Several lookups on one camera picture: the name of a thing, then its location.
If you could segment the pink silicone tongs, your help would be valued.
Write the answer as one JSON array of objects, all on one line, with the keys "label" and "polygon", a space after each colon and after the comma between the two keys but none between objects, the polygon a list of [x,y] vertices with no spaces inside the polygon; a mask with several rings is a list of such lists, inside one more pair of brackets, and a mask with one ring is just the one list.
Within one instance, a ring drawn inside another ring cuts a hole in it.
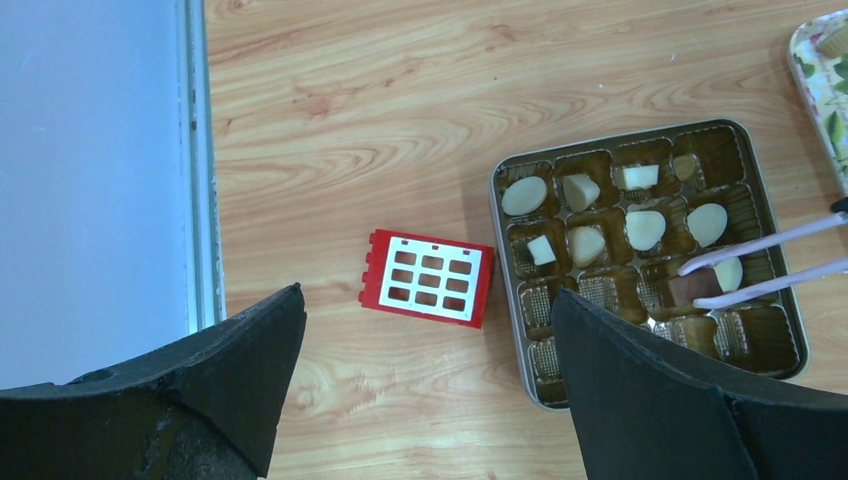
[{"label": "pink silicone tongs", "polygon": [[796,273],[788,273],[785,270],[783,254],[772,251],[778,251],[782,244],[791,240],[846,224],[847,200],[843,198],[831,205],[830,214],[825,217],[782,232],[701,254],[687,260],[674,276],[687,275],[701,268],[713,269],[724,293],[712,298],[697,299],[691,307],[717,310],[785,290],[796,284],[845,273],[846,257]]}]

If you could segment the floral patterned tray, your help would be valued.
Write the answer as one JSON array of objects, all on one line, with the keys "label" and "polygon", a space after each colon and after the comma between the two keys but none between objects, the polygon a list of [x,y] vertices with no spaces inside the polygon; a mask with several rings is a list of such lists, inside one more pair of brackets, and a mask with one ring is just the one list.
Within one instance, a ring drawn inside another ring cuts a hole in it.
[{"label": "floral patterned tray", "polygon": [[847,49],[828,56],[820,46],[847,29],[847,11],[803,23],[793,32],[787,61],[802,103],[842,195],[847,194]]}]

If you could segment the white cube chocolate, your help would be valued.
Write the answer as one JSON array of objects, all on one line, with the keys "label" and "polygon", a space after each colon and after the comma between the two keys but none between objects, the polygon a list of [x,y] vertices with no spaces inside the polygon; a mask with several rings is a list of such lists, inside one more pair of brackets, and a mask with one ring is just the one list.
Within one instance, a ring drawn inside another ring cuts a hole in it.
[{"label": "white cube chocolate", "polygon": [[658,184],[659,171],[656,164],[623,168],[618,172],[617,182],[628,191],[650,189]]}]

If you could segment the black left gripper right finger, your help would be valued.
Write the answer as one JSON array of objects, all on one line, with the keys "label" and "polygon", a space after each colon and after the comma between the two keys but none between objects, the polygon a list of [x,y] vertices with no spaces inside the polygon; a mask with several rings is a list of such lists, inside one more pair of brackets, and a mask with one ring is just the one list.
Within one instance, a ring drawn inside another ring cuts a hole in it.
[{"label": "black left gripper right finger", "polygon": [[592,479],[843,479],[847,399],[722,363],[563,289],[556,352]]}]

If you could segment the brown rectangular chocolate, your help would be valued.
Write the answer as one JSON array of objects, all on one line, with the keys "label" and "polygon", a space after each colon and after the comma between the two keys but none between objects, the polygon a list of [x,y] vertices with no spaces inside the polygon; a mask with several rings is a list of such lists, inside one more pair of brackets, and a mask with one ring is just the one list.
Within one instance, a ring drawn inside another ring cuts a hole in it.
[{"label": "brown rectangular chocolate", "polygon": [[670,277],[658,293],[663,307],[677,308],[693,306],[697,299],[720,296],[724,291],[715,271],[701,268],[687,275]]}]

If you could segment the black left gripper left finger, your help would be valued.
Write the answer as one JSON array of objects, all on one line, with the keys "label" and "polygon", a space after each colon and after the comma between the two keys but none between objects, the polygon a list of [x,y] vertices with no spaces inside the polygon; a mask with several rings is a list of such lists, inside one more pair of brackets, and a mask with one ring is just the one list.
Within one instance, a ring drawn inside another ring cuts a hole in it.
[{"label": "black left gripper left finger", "polygon": [[1,394],[5,479],[259,479],[307,314],[299,284],[70,383]]}]

